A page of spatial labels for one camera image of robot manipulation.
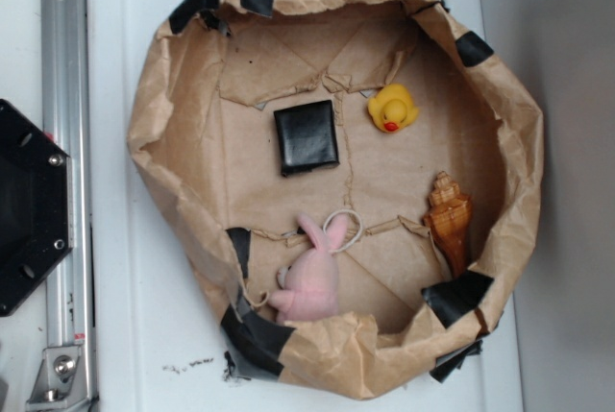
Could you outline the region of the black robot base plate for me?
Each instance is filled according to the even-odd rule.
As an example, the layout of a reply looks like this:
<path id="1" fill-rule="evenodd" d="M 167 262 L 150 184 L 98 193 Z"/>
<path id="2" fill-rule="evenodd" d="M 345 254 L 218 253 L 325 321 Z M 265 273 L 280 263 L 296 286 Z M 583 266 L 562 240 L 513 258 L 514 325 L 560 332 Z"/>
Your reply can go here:
<path id="1" fill-rule="evenodd" d="M 71 251 L 70 156 L 1 101 L 1 315 L 8 317 Z"/>

